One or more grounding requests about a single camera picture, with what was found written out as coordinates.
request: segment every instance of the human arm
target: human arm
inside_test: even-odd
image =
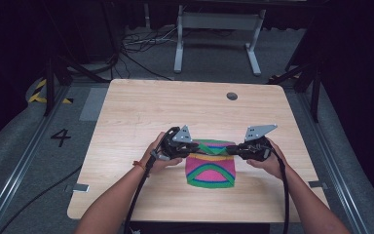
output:
[[[271,140],[270,143],[285,164],[289,194],[297,209],[305,233],[349,233],[343,222],[323,204],[305,181],[287,164],[279,147]],[[247,160],[247,163],[282,179],[278,159],[273,153],[264,162]]]
[[[141,165],[146,165],[151,150],[156,148],[163,136],[164,133],[159,134],[156,140],[149,145],[139,161]],[[181,161],[181,158],[169,161],[157,160],[150,172],[157,173],[166,166],[174,166]],[[108,188],[84,213],[75,233],[117,233],[129,211],[132,196],[141,182],[144,172],[142,167],[135,166]]]

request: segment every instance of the black controller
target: black controller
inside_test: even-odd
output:
[[[229,155],[239,155],[242,159],[254,159],[265,161],[272,149],[271,143],[264,136],[274,130],[277,125],[250,126],[244,137],[244,142],[239,145],[227,146]],[[199,150],[199,145],[194,143],[188,126],[170,128],[160,144],[160,151],[153,150],[151,155],[156,159],[170,160],[174,158],[186,158],[190,153]]]

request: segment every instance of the human hand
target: human hand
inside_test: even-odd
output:
[[[161,139],[164,137],[165,134],[166,133],[161,132],[157,136],[156,140],[154,140],[152,143],[150,143],[148,148],[145,150],[144,155],[142,156],[142,159],[139,161],[142,165],[145,166],[147,164],[148,159],[150,159],[150,157],[151,157],[151,155],[150,155],[151,151],[157,147],[157,145],[160,143]],[[183,161],[182,158],[175,158],[175,159],[171,159],[171,160],[168,160],[168,161],[157,159],[156,162],[154,162],[153,168],[151,168],[150,173],[151,174],[157,173],[167,166],[175,166],[175,165],[178,165],[179,163],[181,163],[182,161]]]
[[[275,149],[276,153],[278,153],[279,157],[283,160],[284,165],[288,168],[289,165],[281,152],[281,149],[269,138],[267,140],[272,144],[273,148]],[[281,178],[281,168],[279,165],[278,158],[276,155],[271,152],[270,156],[263,162],[256,161],[254,159],[247,159],[246,161],[249,165],[253,166],[254,168],[264,169],[268,174],[275,176],[276,178]]]

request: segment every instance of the dark background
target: dark background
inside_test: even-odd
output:
[[[295,65],[326,48],[320,64],[323,85],[374,186],[374,1],[327,4],[332,10],[314,21],[312,12],[269,11],[264,27],[309,28]],[[145,25],[140,4],[109,8],[119,28]],[[175,23],[176,6],[151,8],[152,28]],[[95,1],[0,1],[0,131],[27,106],[25,93],[42,76],[49,55],[78,63],[108,59],[113,51],[107,36]]]

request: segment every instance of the wooden table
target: wooden table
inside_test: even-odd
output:
[[[238,99],[229,100],[228,93]],[[189,126],[192,138],[243,142],[250,125],[277,124],[267,134],[305,180],[318,180],[305,143],[280,86],[114,80],[93,132],[78,183],[68,208],[80,218],[88,206],[141,158],[159,132]],[[284,196],[280,180],[250,167],[235,156],[233,188],[206,189],[188,185],[185,163],[151,175],[137,200],[132,220],[283,222]],[[327,204],[321,188],[313,188]],[[299,221],[290,201],[290,221]]]

